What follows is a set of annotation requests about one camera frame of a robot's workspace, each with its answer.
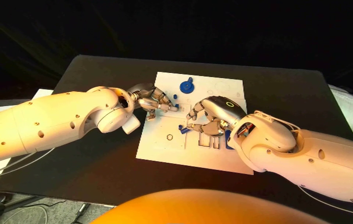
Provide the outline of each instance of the blue object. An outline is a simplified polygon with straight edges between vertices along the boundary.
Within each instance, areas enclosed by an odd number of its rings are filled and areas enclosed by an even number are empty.
[[[231,133],[232,133],[232,131],[231,130],[226,130],[226,133],[225,133],[225,136],[226,136],[226,149],[234,150],[234,148],[228,145],[228,139],[231,137]]]
[[[189,131],[190,131],[190,130],[189,130],[187,128],[183,128],[183,129],[180,130],[182,134],[187,133]]]
[[[195,90],[195,86],[193,86],[193,78],[189,77],[187,81],[183,81],[180,83],[180,92],[185,94],[190,94]]]

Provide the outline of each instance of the white paper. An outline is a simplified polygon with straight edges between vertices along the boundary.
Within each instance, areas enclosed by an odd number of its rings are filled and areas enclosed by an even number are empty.
[[[32,99],[36,99],[36,98],[43,97],[46,95],[51,95],[52,93],[53,93],[53,90],[39,89]],[[9,109],[12,107],[15,107],[15,106],[3,106],[3,107],[0,107],[0,111]],[[0,169],[7,166],[10,159],[12,158],[7,158],[7,159],[0,161]]]
[[[193,78],[195,91],[183,94],[180,83],[189,77]],[[212,95],[228,97],[247,111],[242,80],[159,72],[154,85],[164,91],[173,104],[180,105],[180,111],[167,113],[157,111],[156,119],[146,121],[136,157],[252,175],[254,171],[241,160],[236,150],[226,149],[225,137],[216,141],[212,139],[208,143],[209,137],[199,132],[189,131],[183,135],[179,131],[179,125],[186,127],[186,114],[190,108]],[[208,122],[203,112],[199,112],[198,120],[189,123],[206,124]]]

